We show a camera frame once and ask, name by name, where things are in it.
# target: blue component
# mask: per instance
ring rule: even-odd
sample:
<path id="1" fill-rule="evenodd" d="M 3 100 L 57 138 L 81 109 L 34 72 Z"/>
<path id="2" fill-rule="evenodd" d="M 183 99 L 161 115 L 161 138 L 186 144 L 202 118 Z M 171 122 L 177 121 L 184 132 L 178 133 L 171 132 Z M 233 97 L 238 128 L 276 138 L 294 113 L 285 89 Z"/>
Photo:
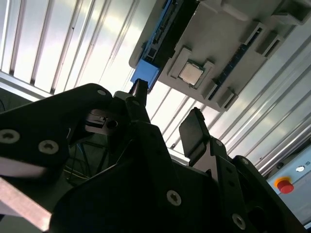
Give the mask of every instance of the blue component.
<path id="1" fill-rule="evenodd" d="M 158 73 L 159 68 L 141 59 L 137 64 L 136 70 L 131 78 L 131 82 L 135 83 L 137 79 L 142 79 L 147 81 L 148 88 L 151 88 L 153 83 L 156 81 Z"/>

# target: red emergency stop button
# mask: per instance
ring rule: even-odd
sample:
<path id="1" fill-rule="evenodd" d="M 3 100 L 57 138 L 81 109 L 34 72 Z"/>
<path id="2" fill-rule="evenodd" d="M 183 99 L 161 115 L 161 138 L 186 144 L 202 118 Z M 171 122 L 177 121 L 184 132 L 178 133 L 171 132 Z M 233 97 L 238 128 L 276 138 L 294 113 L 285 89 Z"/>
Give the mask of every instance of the red emergency stop button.
<path id="1" fill-rule="evenodd" d="M 287 179 L 279 181 L 276 186 L 283 194 L 288 194 L 294 190 L 294 186 Z"/>

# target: metal ceiling panel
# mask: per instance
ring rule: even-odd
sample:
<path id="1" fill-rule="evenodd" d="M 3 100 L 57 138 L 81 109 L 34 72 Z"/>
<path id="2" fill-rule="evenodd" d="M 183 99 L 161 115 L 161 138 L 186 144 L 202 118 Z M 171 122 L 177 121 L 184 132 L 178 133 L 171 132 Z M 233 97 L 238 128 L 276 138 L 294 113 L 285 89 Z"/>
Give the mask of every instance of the metal ceiling panel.
<path id="1" fill-rule="evenodd" d="M 37 64 L 33 76 L 35 86 L 44 90 L 51 90 L 56 70 L 61 58 L 66 36 L 75 7 L 76 0 L 54 0 L 50 1 L 46 27 L 41 37 L 41 51 L 37 56 Z"/>
<path id="2" fill-rule="evenodd" d="M 1 42 L 1 70 L 5 73 L 9 73 L 11 65 L 13 64 L 15 41 L 18 38 L 18 19 L 20 11 L 23 8 L 23 2 L 21 0 L 7 0 L 7 8 L 5 12 L 5 19 L 2 32 Z"/>
<path id="3" fill-rule="evenodd" d="M 23 13 L 20 15 L 23 21 L 21 23 L 16 62 L 12 68 L 15 77 L 28 83 L 32 78 L 47 7 L 48 0 L 25 1 Z"/>
<path id="4" fill-rule="evenodd" d="M 33 101 L 86 83 L 112 94 L 129 90 L 128 61 L 155 2 L 2 0 L 1 87 Z M 293 29 L 224 113 L 157 82 L 146 108 L 170 153 L 187 163 L 178 127 L 193 107 L 230 156 L 246 155 L 262 172 L 309 138 L 310 40 L 311 19 Z"/>

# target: black mechanical arm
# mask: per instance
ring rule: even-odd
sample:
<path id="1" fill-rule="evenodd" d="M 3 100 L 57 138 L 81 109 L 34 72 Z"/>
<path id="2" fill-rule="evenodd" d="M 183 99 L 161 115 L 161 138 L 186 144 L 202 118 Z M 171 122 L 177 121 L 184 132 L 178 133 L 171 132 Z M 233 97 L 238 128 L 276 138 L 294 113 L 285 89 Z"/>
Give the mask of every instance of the black mechanical arm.
<path id="1" fill-rule="evenodd" d="M 50 233 L 305 232 L 246 158 L 227 156 L 197 108 L 179 128 L 190 165 L 173 161 L 147 115 L 147 88 L 138 80 L 112 97 L 87 84 L 1 114 L 2 183 L 51 211 Z M 109 136 L 110 167 L 45 206 L 61 189 L 68 145 L 92 133 Z"/>

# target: emergency stop button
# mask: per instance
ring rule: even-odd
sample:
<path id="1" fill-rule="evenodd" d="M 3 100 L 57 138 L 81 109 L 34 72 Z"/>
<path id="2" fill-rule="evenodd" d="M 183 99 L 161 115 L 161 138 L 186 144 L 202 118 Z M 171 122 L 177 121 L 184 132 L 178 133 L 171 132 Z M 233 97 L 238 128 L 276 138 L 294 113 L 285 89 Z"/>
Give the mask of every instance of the emergency stop button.
<path id="1" fill-rule="evenodd" d="M 276 180 L 275 186 L 283 194 L 291 193 L 294 190 L 294 186 L 291 184 L 289 177 L 282 177 Z"/>

